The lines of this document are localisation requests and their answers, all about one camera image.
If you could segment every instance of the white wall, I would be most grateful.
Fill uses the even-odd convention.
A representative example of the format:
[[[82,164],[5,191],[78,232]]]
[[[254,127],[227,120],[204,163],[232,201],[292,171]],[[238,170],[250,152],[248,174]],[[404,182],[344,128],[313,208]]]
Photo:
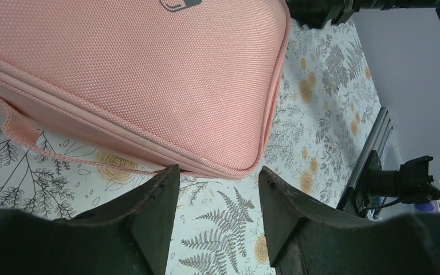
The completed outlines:
[[[440,155],[440,23],[434,9],[353,15],[404,161]]]

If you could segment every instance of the floral tablecloth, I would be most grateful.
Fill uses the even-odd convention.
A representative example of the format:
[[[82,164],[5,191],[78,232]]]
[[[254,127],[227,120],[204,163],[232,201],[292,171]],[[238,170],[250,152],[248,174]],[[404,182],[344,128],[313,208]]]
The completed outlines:
[[[262,165],[335,206],[380,108],[355,26],[308,30],[293,21],[285,58]],[[148,180],[37,155],[3,135],[2,122],[0,209],[71,218]],[[38,143],[68,157],[149,169],[51,132],[43,131]],[[262,224],[260,169],[238,181],[182,178],[167,274],[275,273]]]

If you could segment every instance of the yellow flower print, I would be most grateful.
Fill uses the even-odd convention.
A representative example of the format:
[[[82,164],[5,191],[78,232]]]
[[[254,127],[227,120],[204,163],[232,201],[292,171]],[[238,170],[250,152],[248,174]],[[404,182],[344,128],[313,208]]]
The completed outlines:
[[[312,158],[309,162],[309,172],[311,175],[315,175],[318,172],[318,160],[316,158]]]
[[[139,166],[137,163],[125,160],[106,152],[100,152],[97,156],[97,161],[110,166],[125,169],[137,169]],[[108,167],[99,167],[99,173],[102,178],[119,184],[129,183],[131,177],[134,176],[134,173],[118,171]]]
[[[299,90],[301,93],[302,100],[309,104],[313,100],[313,88],[311,87],[311,84],[308,80],[303,79],[301,82],[299,82]]]
[[[367,79],[372,79],[372,73],[370,72],[368,66],[365,67],[365,76],[367,77]]]
[[[259,239],[257,239],[255,254],[257,261],[259,261],[261,264],[267,264],[269,262],[265,235],[262,235]]]
[[[308,73],[308,82],[311,85],[311,87],[316,86],[317,80],[316,80],[316,74],[314,72]]]
[[[350,131],[352,132],[353,136],[358,135],[358,124],[356,121],[352,121],[352,123],[350,124]]]
[[[306,194],[311,194],[314,183],[313,176],[310,173],[304,172],[299,178],[299,183],[301,186],[301,191],[305,192]]]
[[[307,149],[306,147],[303,147],[303,148],[302,148],[302,150],[301,150],[301,155],[302,155],[302,158],[303,158],[303,159],[305,159],[305,158],[308,157],[308,149]]]
[[[308,63],[306,62],[306,59],[303,57],[301,58],[301,68],[303,70],[306,70],[306,67],[308,66]]]

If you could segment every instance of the black cable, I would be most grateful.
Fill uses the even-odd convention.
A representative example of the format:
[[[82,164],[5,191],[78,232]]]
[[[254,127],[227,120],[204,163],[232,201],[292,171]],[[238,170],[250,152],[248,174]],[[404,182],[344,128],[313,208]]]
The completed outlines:
[[[385,202],[387,201],[387,199],[388,199],[388,197],[384,197],[384,199],[382,200],[381,205],[384,205]],[[382,209],[375,209],[372,218],[378,217],[380,215],[380,212],[382,212]]]
[[[379,206],[375,206],[375,207],[365,207],[364,209],[362,209],[360,211],[359,217],[363,217],[363,215],[365,214],[365,212],[367,212],[368,210],[377,210],[377,209],[382,209],[382,208],[386,208],[392,205],[396,205],[400,202],[400,199],[396,199],[395,201],[386,203],[385,205],[379,205]]]

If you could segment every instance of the pink fabric case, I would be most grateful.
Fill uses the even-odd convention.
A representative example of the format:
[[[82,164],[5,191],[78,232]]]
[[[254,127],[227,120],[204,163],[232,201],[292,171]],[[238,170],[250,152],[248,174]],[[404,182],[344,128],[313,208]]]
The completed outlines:
[[[36,147],[37,125],[244,178],[264,154],[289,27],[284,0],[0,1],[3,130],[61,159]]]

